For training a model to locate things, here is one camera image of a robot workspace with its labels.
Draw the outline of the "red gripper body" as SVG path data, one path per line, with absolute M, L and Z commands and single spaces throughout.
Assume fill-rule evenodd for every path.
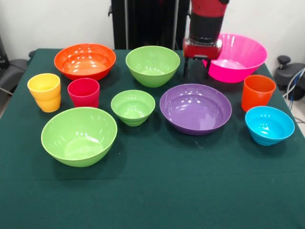
M 189 38 L 183 41 L 183 55 L 185 58 L 203 58 L 208 60 L 216 60 L 222 51 L 222 40 L 218 39 L 215 43 L 197 43 Z

